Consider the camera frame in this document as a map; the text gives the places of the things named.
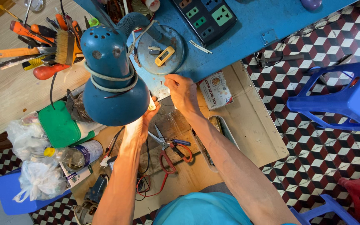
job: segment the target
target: white plastic bag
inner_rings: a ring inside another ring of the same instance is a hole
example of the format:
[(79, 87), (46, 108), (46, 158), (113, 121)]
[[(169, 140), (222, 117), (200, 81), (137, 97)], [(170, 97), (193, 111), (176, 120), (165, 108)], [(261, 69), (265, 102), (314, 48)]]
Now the white plastic bag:
[(24, 161), (19, 177), (22, 191), (13, 200), (23, 202), (27, 197), (30, 197), (30, 201), (46, 200), (63, 194), (67, 188), (67, 181), (62, 172), (55, 163)]
[(44, 155), (44, 149), (51, 147), (37, 112), (20, 120), (12, 120), (6, 131), (13, 145), (13, 153), (22, 161), (30, 160), (33, 155)]

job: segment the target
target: green socket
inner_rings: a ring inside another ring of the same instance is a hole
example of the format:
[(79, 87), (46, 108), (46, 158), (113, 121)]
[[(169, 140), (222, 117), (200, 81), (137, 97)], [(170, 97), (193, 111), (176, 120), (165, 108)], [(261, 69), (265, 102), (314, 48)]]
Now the green socket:
[(197, 9), (197, 7), (194, 7), (187, 13), (187, 17), (190, 19), (191, 17), (193, 17), (198, 12), (199, 12), (199, 10)]
[(218, 23), (219, 26), (222, 26), (227, 21), (229, 21), (233, 17), (233, 15), (230, 13), (227, 7), (223, 5), (214, 13), (212, 13), (212, 17), (216, 21), (216, 23)]
[(200, 27), (202, 24), (204, 24), (206, 22), (206, 19), (205, 19), (205, 17), (203, 16), (203, 17), (201, 17), (199, 20), (197, 20), (195, 23), (193, 23), (194, 24), (194, 27), (195, 28), (198, 28), (198, 27)]

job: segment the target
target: rusty metal plate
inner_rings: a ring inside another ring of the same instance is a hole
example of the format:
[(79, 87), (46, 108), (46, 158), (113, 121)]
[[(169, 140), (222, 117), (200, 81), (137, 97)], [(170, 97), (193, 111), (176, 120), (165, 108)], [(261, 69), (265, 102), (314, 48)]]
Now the rusty metal plate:
[[(167, 75), (174, 73), (183, 63), (185, 57), (183, 38), (177, 33), (176, 30), (169, 26), (160, 25), (156, 26), (158, 31), (163, 34), (160, 42), (157, 42), (148, 34), (144, 34), (137, 46), (137, 56), (141, 66), (148, 72), (156, 75)], [(162, 50), (169, 46), (174, 49), (173, 55), (165, 62), (164, 66), (157, 66), (155, 59), (157, 55), (149, 54), (149, 46), (160, 47)]]

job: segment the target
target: red scissors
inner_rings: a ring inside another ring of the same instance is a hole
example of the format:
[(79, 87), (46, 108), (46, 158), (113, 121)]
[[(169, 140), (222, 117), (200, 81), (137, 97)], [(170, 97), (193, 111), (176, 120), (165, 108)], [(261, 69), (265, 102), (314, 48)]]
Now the red scissors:
[[(160, 154), (159, 154), (159, 163), (160, 163), (160, 166), (162, 167), (162, 170), (163, 170), (165, 173), (167, 173), (167, 174), (173, 174), (173, 173), (175, 173), (177, 170), (176, 170), (176, 168), (174, 167), (174, 165), (173, 165), (172, 161), (170, 160), (169, 156), (166, 154), (165, 149), (166, 149), (167, 147), (172, 148), (173, 151), (176, 152), (176, 153), (177, 153), (181, 158), (183, 158), (183, 160), (186, 161), (186, 162), (190, 162), (190, 161), (192, 160), (192, 156), (193, 156), (193, 155), (192, 155), (192, 152), (191, 152), (191, 150), (190, 150), (187, 146), (185, 146), (185, 145), (183, 145), (183, 144), (179, 144), (179, 143), (168, 144), (168, 143), (166, 143), (165, 139), (164, 139), (163, 136), (162, 136), (162, 133), (159, 131), (159, 129), (157, 128), (156, 125), (155, 125), (155, 129), (156, 129), (156, 132), (158, 133), (159, 138), (158, 138), (157, 136), (153, 135), (151, 132), (148, 132), (148, 134), (149, 134), (155, 141), (157, 141), (157, 142), (162, 146), (162, 151), (161, 151)], [(185, 149), (189, 152), (190, 157), (187, 158), (181, 151), (178, 150), (178, 148), (176, 148), (176, 146), (182, 146), (183, 148), (185, 148)], [(165, 169), (165, 166), (163, 166), (163, 162), (162, 162), (162, 156), (165, 158), (166, 162), (167, 162), (168, 165), (171, 167), (172, 171), (167, 171), (167, 170)]]

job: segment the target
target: plastic bottle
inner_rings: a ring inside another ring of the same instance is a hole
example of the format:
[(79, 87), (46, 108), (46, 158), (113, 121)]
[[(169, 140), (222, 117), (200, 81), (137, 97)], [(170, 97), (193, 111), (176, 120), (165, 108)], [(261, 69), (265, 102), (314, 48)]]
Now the plastic bottle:
[(77, 149), (70, 148), (46, 148), (44, 156), (53, 157), (58, 162), (65, 162), (75, 166), (84, 165), (84, 156)]

